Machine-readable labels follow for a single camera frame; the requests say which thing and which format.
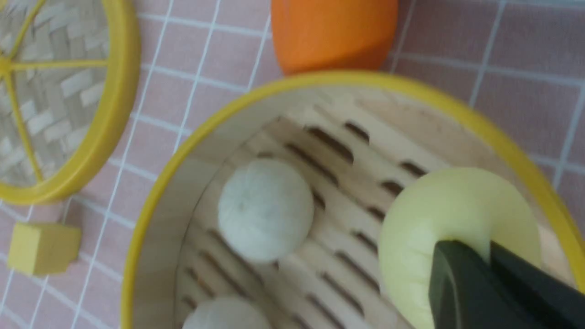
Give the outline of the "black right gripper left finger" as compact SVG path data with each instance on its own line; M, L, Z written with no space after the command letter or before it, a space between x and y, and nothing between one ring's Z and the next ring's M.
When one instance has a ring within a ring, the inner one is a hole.
M436 329L543 329L466 244L435 244L428 289Z

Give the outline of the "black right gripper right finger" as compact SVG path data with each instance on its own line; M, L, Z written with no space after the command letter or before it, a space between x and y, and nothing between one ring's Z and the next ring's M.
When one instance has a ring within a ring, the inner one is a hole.
M584 294L491 242L491 269L504 289L545 329L583 329Z

